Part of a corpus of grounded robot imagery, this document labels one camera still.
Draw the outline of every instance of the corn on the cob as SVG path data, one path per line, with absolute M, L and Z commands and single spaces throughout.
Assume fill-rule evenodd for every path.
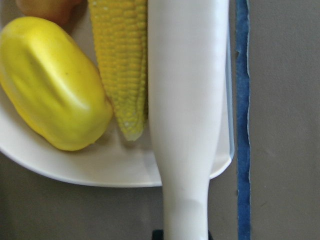
M 98 68 L 129 141 L 147 119 L 147 0 L 88 0 Z

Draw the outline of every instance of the white plate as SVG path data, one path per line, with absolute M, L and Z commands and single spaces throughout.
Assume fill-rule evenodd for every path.
M 86 3 L 76 9 L 76 15 L 78 17 L 65 28 L 96 62 Z M 0 2 L 0 29 L 19 16 L 21 14 L 15 1 Z M 228 120 L 231 104 L 229 108 L 227 104 L 227 95 L 230 99 L 231 90 L 228 87 L 226 89 L 220 141 L 210 178 L 221 174 L 233 157 L 232 120 Z M 148 128 L 139 140 L 128 143 L 113 121 L 95 144 L 77 152 L 60 151 L 24 123 L 0 89 L 0 133 L 1 152 L 25 168 L 55 180 L 103 187 L 161 186 Z

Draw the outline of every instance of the blue tape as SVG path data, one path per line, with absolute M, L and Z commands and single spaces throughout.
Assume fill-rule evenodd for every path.
M 250 205 L 250 141 L 249 104 L 250 77 L 248 70 L 249 4 L 236 0 L 236 101 L 238 145 L 238 240 L 251 239 Z

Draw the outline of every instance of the gray table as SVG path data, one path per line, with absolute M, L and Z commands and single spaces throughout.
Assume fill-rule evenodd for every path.
M 250 3 L 253 240 L 320 239 L 319 19 L 318 0 Z M 215 240 L 238 239 L 236 159 L 210 182 L 209 229 Z M 3 240 L 148 240 L 163 224 L 160 187 L 73 185 L 3 155 L 0 213 Z

